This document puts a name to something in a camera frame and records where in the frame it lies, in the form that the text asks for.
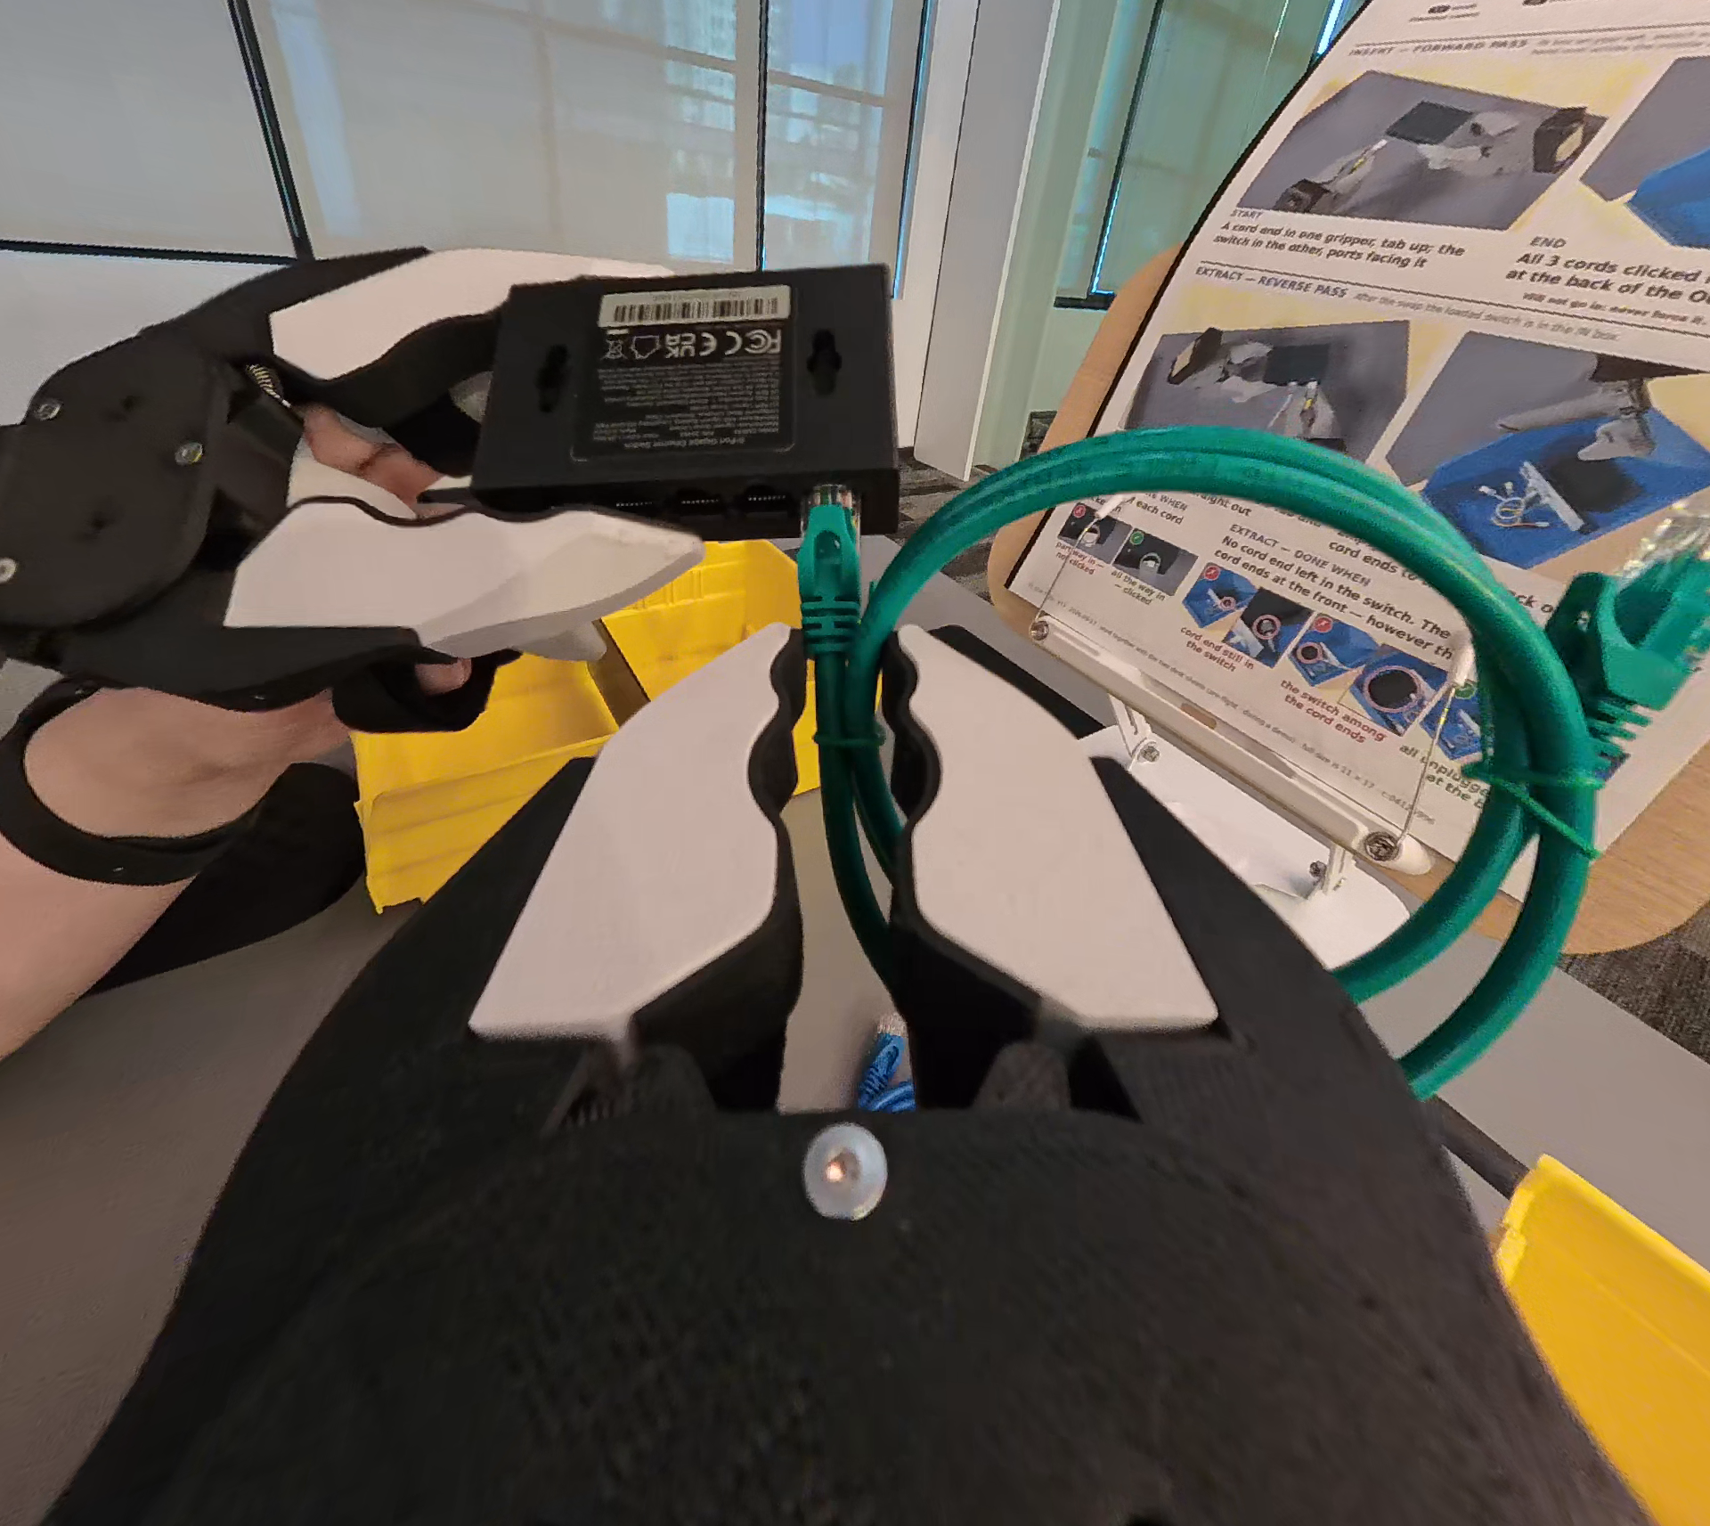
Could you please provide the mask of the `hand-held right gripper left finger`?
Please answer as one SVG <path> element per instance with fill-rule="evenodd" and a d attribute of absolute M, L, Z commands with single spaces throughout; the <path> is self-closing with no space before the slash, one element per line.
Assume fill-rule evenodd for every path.
<path fill-rule="evenodd" d="M 767 625 L 598 755 L 469 1017 L 485 1040 L 745 1051 L 802 990 L 785 809 L 802 632 Z"/>

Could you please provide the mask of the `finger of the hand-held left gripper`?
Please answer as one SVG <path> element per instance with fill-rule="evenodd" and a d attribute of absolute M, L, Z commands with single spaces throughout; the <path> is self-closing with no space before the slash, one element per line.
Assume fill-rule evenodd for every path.
<path fill-rule="evenodd" d="M 304 402 L 430 404 L 491 370 L 512 290 L 655 263 L 549 251 L 427 251 L 268 317 L 268 354 Z"/>
<path fill-rule="evenodd" d="M 234 627 L 396 627 L 435 652 L 590 661 L 599 621 L 694 570 L 690 531 L 596 509 L 402 520 L 318 497 L 291 507 L 232 579 Z"/>

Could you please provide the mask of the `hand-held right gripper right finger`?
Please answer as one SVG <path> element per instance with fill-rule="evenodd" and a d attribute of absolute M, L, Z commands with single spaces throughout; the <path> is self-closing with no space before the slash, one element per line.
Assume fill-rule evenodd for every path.
<path fill-rule="evenodd" d="M 1004 1040 L 1192 1031 L 1209 982 L 1102 771 L 1041 703 L 920 625 L 886 646 L 900 1001 Z"/>

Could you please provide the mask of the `yellow plastic bin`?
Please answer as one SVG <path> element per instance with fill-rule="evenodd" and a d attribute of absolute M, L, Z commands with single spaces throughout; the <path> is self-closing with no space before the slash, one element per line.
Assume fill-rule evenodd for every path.
<path fill-rule="evenodd" d="M 1654 1522 L 1709 1520 L 1709 1272 L 1554 1156 L 1495 1263 L 1561 1390 Z"/>
<path fill-rule="evenodd" d="M 802 621 L 795 555 L 763 539 L 712 543 L 655 595 L 605 618 L 592 662 L 503 666 L 460 732 L 354 737 L 366 889 L 377 910 L 434 896 L 567 762 L 596 755 L 644 702 L 772 623 Z"/>

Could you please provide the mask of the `black ethernet port box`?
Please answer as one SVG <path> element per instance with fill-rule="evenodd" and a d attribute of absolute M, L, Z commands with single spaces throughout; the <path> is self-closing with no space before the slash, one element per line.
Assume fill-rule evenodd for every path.
<path fill-rule="evenodd" d="M 469 488 L 706 539 L 801 532 L 817 488 L 902 516 L 886 263 L 578 276 L 507 297 Z"/>

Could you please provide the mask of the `person's left forearm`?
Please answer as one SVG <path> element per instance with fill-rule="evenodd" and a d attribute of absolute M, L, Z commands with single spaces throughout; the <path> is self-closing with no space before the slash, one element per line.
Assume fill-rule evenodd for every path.
<path fill-rule="evenodd" d="M 56 1021 L 200 878 L 149 885 L 56 873 L 3 839 L 3 1055 Z"/>

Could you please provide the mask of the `person's left hand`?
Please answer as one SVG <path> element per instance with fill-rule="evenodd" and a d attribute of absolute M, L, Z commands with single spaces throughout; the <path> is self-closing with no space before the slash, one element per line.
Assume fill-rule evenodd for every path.
<path fill-rule="evenodd" d="M 243 712 L 152 689 L 106 689 L 24 748 L 42 801 L 97 835 L 191 835 L 248 812 L 297 762 L 352 743 L 332 696 Z"/>

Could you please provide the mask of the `printed instruction sheet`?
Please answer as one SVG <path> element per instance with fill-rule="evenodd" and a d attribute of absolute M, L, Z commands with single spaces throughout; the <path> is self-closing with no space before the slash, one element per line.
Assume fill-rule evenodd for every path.
<path fill-rule="evenodd" d="M 1178 254 L 1100 432 L 1394 477 L 1545 621 L 1707 502 L 1709 0 L 1372 0 Z M 1465 620 L 1347 529 L 1184 488 L 1043 520 L 1048 646 L 1401 873 L 1486 785 Z"/>

